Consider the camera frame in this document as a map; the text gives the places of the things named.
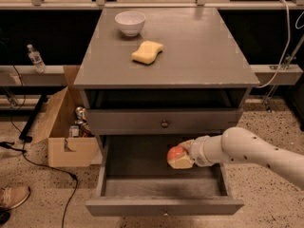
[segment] open drawer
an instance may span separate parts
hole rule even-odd
[[[181,136],[108,136],[92,216],[233,215],[242,200],[231,198],[223,166],[174,170],[168,149]]]

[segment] plastic bottle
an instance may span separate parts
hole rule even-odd
[[[39,51],[33,47],[31,44],[28,45],[28,57],[36,67],[36,71],[38,73],[45,73],[46,72],[46,65],[42,60]]]

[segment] nightstand top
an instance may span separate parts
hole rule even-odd
[[[142,32],[126,37],[116,14],[145,14]],[[150,66],[132,61],[144,41],[163,44]],[[75,81],[79,88],[253,87],[259,81],[212,8],[104,9]]]

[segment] drawer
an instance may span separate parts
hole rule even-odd
[[[92,216],[233,215],[222,165],[174,170],[166,162],[182,136],[107,137],[96,197],[85,204]]]
[[[94,135],[218,133],[236,126],[242,108],[93,109],[85,113]]]

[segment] white cord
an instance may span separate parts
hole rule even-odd
[[[295,27],[297,29],[302,29],[304,27],[304,25],[302,25],[301,27],[299,27],[297,24],[298,24],[298,21],[300,20],[300,18],[302,17],[302,15],[304,14],[304,11],[301,13],[301,15],[297,18],[296,22],[295,22]]]
[[[288,7],[288,4],[285,0],[279,0],[281,3],[283,3],[286,7],[286,15],[287,15],[287,30],[288,30],[288,40],[287,40],[287,43],[286,43],[286,46],[285,46],[285,49],[282,53],[282,56],[279,60],[279,63],[278,63],[278,66],[277,66],[277,69],[275,71],[275,74],[274,76],[271,78],[271,80],[266,83],[265,85],[260,85],[260,86],[257,86],[256,88],[262,88],[262,87],[266,87],[268,86],[273,80],[274,78],[276,77],[277,73],[280,71],[280,68],[281,68],[281,65],[282,65],[282,62],[283,62],[283,59],[284,59],[284,56],[285,56],[285,53],[288,49],[288,46],[289,46],[289,43],[291,42],[291,25],[290,25],[290,14],[289,14],[289,7]]]

